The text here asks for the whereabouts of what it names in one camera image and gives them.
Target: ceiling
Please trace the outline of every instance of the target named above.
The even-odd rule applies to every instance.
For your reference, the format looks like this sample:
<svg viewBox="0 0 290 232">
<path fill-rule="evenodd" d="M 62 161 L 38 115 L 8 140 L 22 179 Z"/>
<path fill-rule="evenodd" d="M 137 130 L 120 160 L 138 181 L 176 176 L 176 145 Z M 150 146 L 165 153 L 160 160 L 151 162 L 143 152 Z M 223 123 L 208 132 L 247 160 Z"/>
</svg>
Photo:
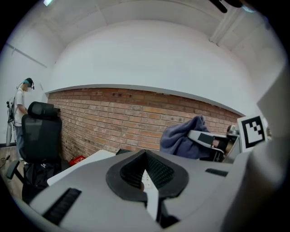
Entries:
<svg viewBox="0 0 290 232">
<path fill-rule="evenodd" d="M 210 41 L 238 56 L 249 70 L 259 59 L 278 59 L 281 49 L 258 13 L 236 9 L 223 1 L 223 14 L 208 0 L 53 0 L 31 11 L 38 26 L 49 28 L 65 47 L 81 36 L 117 22 L 162 20 L 204 33 Z"/>
</svg>

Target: white t-shirt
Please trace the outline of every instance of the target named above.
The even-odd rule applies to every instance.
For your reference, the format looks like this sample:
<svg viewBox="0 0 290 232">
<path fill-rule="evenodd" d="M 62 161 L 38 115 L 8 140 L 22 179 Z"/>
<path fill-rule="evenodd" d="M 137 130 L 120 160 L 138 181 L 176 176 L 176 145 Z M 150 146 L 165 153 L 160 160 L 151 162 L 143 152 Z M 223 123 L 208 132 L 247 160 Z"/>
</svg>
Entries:
<svg viewBox="0 0 290 232">
<path fill-rule="evenodd" d="M 24 107 L 24 92 L 21 88 L 17 90 L 14 101 L 14 124 L 15 126 L 21 126 L 21 119 L 24 114 L 18 109 L 17 105 L 23 105 Z"/>
</svg>

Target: chair headrest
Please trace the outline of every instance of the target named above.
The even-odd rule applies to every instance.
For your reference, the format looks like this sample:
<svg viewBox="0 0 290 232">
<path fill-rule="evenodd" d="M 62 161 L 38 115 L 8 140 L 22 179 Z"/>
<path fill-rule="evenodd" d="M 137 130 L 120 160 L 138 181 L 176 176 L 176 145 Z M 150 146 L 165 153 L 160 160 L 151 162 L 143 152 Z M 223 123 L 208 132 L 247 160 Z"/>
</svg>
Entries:
<svg viewBox="0 0 290 232">
<path fill-rule="evenodd" d="M 53 119 L 58 117 L 58 111 L 53 104 L 34 101 L 27 110 L 28 114 L 33 118 Z"/>
</svg>

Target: brick wall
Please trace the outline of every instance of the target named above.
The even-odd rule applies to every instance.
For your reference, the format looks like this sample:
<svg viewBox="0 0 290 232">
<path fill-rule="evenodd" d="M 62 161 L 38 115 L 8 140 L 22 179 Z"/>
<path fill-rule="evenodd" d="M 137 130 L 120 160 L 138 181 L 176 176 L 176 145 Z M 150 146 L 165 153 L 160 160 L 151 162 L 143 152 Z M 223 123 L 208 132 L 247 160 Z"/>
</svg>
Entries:
<svg viewBox="0 0 290 232">
<path fill-rule="evenodd" d="M 240 116 L 184 97 L 130 89 L 94 88 L 50 93 L 61 109 L 62 153 L 70 160 L 98 150 L 158 150 L 167 126 L 204 115 L 208 130 L 225 134 Z"/>
</svg>

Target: person's arm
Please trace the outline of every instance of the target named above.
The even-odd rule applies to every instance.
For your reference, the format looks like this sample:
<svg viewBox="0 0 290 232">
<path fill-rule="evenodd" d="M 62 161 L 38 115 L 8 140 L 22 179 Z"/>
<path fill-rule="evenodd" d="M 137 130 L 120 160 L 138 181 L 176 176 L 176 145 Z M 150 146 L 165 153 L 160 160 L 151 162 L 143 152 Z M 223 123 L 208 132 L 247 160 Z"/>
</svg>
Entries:
<svg viewBox="0 0 290 232">
<path fill-rule="evenodd" d="M 23 105 L 18 104 L 17 107 L 18 107 L 18 109 L 20 110 L 21 113 L 28 114 L 27 110 L 25 109 L 25 107 Z"/>
</svg>

